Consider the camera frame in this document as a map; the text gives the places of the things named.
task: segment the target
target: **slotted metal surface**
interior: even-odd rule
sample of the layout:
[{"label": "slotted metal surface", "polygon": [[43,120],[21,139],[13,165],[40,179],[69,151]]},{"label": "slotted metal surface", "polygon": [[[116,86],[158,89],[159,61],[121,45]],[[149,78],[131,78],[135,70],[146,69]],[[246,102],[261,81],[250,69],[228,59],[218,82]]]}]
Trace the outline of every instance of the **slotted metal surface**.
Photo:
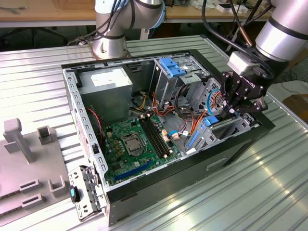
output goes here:
[{"label": "slotted metal surface", "polygon": [[[226,57],[199,36],[131,41],[132,55],[198,49],[220,71]],[[69,113],[60,64],[93,60],[87,46],[0,53],[0,123],[18,117],[23,133],[56,128],[70,171],[86,164]],[[106,227],[103,215],[83,223],[70,199],[19,219],[3,230],[307,230],[308,135],[267,97],[276,128],[236,163]]]}]

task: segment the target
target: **open computer tower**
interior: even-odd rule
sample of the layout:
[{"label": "open computer tower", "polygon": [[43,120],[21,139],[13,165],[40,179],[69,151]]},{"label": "open computer tower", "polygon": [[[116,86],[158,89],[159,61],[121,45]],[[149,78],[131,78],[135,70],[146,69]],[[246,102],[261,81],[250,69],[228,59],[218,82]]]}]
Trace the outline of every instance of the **open computer tower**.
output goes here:
[{"label": "open computer tower", "polygon": [[109,225],[236,161],[274,124],[219,117],[221,73],[197,50],[62,66],[89,163],[69,173],[83,221]]}]

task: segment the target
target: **ram slot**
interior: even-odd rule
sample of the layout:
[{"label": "ram slot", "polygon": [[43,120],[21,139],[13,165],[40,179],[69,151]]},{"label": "ram slot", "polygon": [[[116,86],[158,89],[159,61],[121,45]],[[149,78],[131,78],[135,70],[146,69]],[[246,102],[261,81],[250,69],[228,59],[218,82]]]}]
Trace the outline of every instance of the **ram slot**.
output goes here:
[{"label": "ram slot", "polygon": [[139,123],[146,136],[149,138],[151,145],[155,148],[159,158],[164,158],[165,155],[169,155],[168,148],[166,147],[162,138],[159,136],[150,119],[140,119]]},{"label": "ram slot", "polygon": [[140,167],[138,167],[138,168],[135,168],[135,169],[133,169],[133,170],[130,170],[130,171],[128,171],[128,172],[125,172],[125,173],[123,173],[123,174],[121,174],[121,175],[115,176],[115,180],[121,180],[121,179],[123,179],[123,178],[130,177],[130,176],[132,176],[132,175],[134,175],[134,174],[136,174],[136,173],[138,173],[138,172],[144,171],[144,170],[146,170],[146,169],[148,168],[148,166],[149,166],[151,163],[152,163],[152,161],[149,161],[149,162],[146,163],[145,165],[142,165],[142,166],[140,166]]}]

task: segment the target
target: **yellow wire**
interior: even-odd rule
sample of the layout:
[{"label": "yellow wire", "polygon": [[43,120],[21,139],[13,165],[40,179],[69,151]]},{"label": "yellow wire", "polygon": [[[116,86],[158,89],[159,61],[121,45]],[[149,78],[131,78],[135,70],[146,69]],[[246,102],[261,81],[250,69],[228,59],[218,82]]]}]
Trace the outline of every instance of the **yellow wire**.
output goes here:
[{"label": "yellow wire", "polygon": [[198,124],[201,122],[203,116],[205,115],[205,113],[207,112],[207,110],[205,109],[202,114],[199,116],[197,122],[195,123],[194,127],[191,127],[191,135],[193,134],[193,132],[196,130]]},{"label": "yellow wire", "polygon": [[141,110],[142,108],[144,108],[147,97],[148,97],[147,95],[144,96],[143,103],[142,103],[142,105],[140,107],[136,108],[137,110]]},{"label": "yellow wire", "polygon": [[192,134],[193,134],[193,132],[192,132],[192,131],[193,131],[193,129],[192,129],[192,128],[193,128],[193,126],[194,126],[194,118],[192,118],[192,126],[191,126],[191,131],[190,131],[190,133],[189,133],[190,135],[192,135]]}]

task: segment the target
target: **blue drive latch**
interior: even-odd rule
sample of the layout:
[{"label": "blue drive latch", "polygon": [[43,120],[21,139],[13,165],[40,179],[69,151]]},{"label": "blue drive latch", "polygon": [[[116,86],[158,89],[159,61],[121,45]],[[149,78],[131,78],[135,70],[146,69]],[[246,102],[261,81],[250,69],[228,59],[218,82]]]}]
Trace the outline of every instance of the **blue drive latch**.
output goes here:
[{"label": "blue drive latch", "polygon": [[213,125],[217,122],[219,122],[219,120],[213,115],[204,119],[204,123],[207,127],[209,127],[209,126],[211,126],[211,125]]},{"label": "blue drive latch", "polygon": [[160,58],[159,61],[171,77],[183,76],[186,74],[185,71],[179,68],[178,63],[173,61],[170,57]]},{"label": "blue drive latch", "polygon": [[199,131],[196,131],[192,140],[189,142],[189,144],[187,145],[187,148],[190,149],[192,144],[196,141],[197,137],[199,136],[200,132]]}]

